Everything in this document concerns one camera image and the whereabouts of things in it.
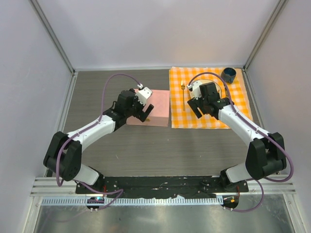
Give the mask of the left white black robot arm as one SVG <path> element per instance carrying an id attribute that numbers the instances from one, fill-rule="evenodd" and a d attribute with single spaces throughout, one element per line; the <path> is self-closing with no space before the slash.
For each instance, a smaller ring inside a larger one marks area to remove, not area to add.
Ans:
<path id="1" fill-rule="evenodd" d="M 147 103 L 152 94 L 152 90 L 147 87 L 138 91 L 123 90 L 112 106 L 93 122 L 69 133 L 55 133 L 43 165 L 57 175 L 58 184 L 61 184 L 61 180 L 75 180 L 86 184 L 92 193 L 100 193 L 104 186 L 100 179 L 102 174 L 82 164 L 83 151 L 103 136 L 122 127 L 130 117 L 144 122 L 154 108 Z"/>

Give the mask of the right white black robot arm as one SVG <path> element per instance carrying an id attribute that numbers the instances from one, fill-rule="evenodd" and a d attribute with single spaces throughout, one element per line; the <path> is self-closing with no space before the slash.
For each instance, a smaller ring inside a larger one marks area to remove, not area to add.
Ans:
<path id="1" fill-rule="evenodd" d="M 221 171 L 219 185 L 222 190 L 232 191 L 241 181 L 260 180 L 287 167 L 284 140 L 279 133 L 262 129 L 242 114 L 228 97 L 221 98 L 214 82 L 195 81 L 188 89 L 191 96 L 188 105 L 197 118 L 210 115 L 221 121 L 248 146 L 243 163 Z"/>

